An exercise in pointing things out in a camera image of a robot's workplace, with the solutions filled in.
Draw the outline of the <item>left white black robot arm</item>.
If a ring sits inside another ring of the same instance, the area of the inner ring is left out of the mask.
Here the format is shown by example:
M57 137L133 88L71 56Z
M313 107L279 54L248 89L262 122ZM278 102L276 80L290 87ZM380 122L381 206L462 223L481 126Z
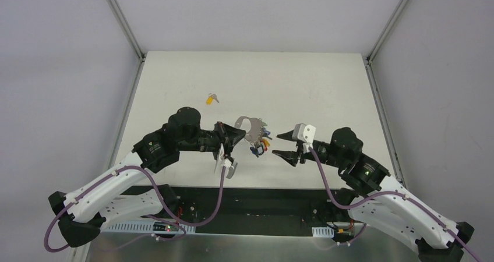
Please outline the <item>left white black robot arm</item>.
M237 162L234 147L246 136L242 129L217 122L212 130L200 125L200 112L183 107L161 128L145 135L117 164L90 183L70 193L54 192L48 201L55 214L44 236L47 251L53 227L58 227L66 247L80 247L102 230L130 219L164 217L164 223L186 234L187 222L177 214L178 203L164 196L154 175L179 161L184 151L212 153L221 180L232 177Z

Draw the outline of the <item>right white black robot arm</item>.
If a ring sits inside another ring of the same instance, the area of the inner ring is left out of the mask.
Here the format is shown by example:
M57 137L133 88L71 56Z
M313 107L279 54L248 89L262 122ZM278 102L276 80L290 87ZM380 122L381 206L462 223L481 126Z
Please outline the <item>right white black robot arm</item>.
M349 217L400 241L420 261L461 261L464 253L481 258L468 246L474 227L455 222L430 208L389 170L363 153L364 143L349 127L336 129L330 141L315 139L316 128L303 123L277 138L294 142L295 151L273 154L295 167L317 164L338 221Z

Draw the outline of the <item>metal keyring with coloured keys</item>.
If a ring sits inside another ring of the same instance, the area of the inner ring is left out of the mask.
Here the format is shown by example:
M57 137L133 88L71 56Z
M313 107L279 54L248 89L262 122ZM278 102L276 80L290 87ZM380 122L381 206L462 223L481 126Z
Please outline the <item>metal keyring with coloured keys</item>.
M242 129L244 121L250 123L250 129L246 131L244 140L250 144L250 151L257 158L268 152L270 147L271 132L266 129L267 124L260 118L240 116L236 121L234 127Z

